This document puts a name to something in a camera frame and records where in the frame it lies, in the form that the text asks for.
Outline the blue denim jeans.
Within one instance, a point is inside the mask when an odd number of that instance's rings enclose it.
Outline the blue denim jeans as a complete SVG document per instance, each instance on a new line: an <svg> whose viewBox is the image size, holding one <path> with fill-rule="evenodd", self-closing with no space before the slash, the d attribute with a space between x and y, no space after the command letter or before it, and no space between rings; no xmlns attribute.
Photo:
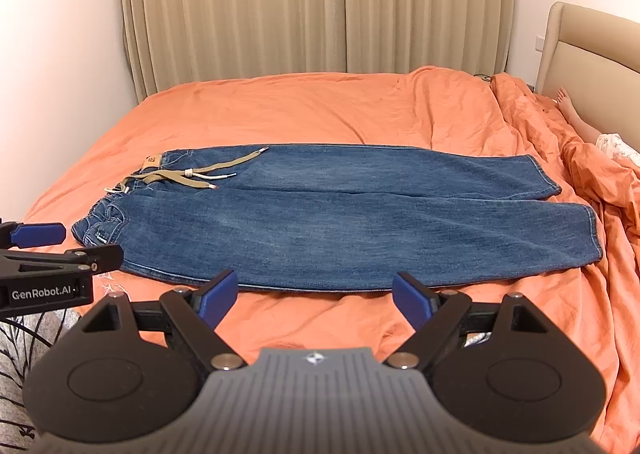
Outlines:
<svg viewBox="0 0 640 454"><path fill-rule="evenodd" d="M119 245L126 272L157 281L232 269L252 289L385 292L400 271L445 287L597 262L596 215L560 193L528 155L220 146L149 157L72 232Z"/></svg>

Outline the orange crumpled duvet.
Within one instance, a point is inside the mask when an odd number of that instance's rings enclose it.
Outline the orange crumpled duvet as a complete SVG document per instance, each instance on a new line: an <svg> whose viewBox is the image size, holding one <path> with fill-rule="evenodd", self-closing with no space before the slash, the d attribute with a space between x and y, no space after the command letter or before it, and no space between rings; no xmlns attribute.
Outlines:
<svg viewBox="0 0 640 454"><path fill-rule="evenodd" d="M518 78L496 75L490 86L518 145L561 185L559 201L596 213L600 261L516 286L600 370L606 399L593 440L629 453L639 445L639 170L582 140L552 100Z"/></svg>

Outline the bare foot of person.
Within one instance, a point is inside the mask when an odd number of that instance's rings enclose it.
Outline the bare foot of person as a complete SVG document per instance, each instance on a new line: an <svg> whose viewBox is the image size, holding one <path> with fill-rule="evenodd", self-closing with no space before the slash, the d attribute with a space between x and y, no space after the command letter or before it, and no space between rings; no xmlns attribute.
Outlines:
<svg viewBox="0 0 640 454"><path fill-rule="evenodd" d="M601 134L600 131L582 120L574 107L572 99L564 88L559 88L558 92L556 92L555 104L565 120L573 127L582 140L590 144L597 143L598 137Z"/></svg>

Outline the white floral cloth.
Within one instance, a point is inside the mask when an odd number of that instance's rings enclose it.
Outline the white floral cloth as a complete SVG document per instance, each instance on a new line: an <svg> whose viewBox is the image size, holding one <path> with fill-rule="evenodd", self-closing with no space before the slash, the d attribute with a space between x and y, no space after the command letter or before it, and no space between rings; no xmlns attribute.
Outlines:
<svg viewBox="0 0 640 454"><path fill-rule="evenodd" d="M634 166L640 166L640 153L628 145L618 133L601 133L596 147L609 158L628 158Z"/></svg>

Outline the beige pleated curtain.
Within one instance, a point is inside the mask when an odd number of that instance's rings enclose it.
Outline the beige pleated curtain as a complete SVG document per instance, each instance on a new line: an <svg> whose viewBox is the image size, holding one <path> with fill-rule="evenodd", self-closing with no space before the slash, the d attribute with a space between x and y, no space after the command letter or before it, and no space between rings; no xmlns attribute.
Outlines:
<svg viewBox="0 0 640 454"><path fill-rule="evenodd" d="M139 99L286 73L506 68L515 0L120 0Z"/></svg>

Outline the beige upholstered headboard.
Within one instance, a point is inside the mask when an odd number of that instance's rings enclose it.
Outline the beige upholstered headboard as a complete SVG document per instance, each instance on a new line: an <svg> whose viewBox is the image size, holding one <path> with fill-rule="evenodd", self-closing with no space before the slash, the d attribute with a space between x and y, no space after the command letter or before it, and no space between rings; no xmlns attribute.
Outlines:
<svg viewBox="0 0 640 454"><path fill-rule="evenodd" d="M639 24L564 2L552 4L536 92L565 88L580 117L639 147Z"/></svg>

